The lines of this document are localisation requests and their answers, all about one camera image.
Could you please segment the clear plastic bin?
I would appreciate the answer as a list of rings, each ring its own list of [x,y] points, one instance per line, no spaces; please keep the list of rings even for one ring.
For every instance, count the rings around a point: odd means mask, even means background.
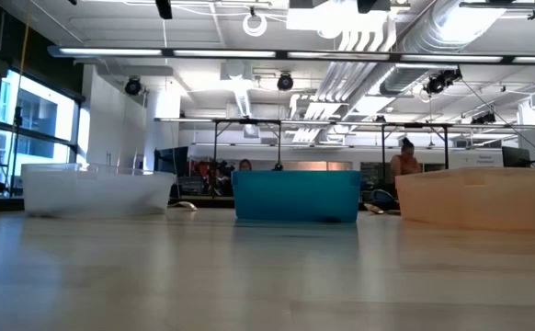
[[[24,164],[25,212],[53,218],[163,214],[175,176],[95,164]]]

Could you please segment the teal plastic bin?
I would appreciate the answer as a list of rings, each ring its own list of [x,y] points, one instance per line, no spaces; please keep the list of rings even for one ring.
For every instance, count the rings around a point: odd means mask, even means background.
[[[358,217],[358,171],[236,171],[232,184],[240,220],[353,223]]]

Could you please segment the overhead light bar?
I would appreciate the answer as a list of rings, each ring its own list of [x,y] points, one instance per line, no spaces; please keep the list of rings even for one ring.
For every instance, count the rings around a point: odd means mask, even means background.
[[[315,61],[352,63],[431,63],[471,65],[535,65],[535,55],[469,54],[469,53],[404,53],[382,51],[289,51],[247,49],[171,49],[171,48],[89,48],[50,46],[48,53],[56,58],[181,58],[241,59],[276,61]]]

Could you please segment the dark monitor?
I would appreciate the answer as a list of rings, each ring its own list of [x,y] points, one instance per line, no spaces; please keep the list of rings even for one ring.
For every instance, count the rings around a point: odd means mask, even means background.
[[[502,147],[503,167],[530,167],[530,153],[527,149]]]
[[[154,151],[154,171],[184,177],[187,173],[188,147],[175,147]]]

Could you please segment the black light stand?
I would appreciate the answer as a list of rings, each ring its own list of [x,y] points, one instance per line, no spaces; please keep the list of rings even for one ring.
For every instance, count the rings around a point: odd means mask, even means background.
[[[19,141],[19,133],[20,133],[20,125],[22,124],[22,116],[21,116],[21,109],[19,105],[15,107],[15,114],[14,114],[14,120],[13,120],[13,130],[12,130],[12,174],[10,177],[10,196],[14,197],[16,195],[16,183],[15,183],[15,177],[16,177],[16,164],[17,164],[17,148],[18,148],[18,141]]]

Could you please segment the orange plastic bin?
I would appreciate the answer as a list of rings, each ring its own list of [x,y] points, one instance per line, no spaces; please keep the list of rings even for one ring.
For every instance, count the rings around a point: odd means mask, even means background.
[[[449,169],[395,179],[406,221],[482,230],[535,231],[535,168]]]

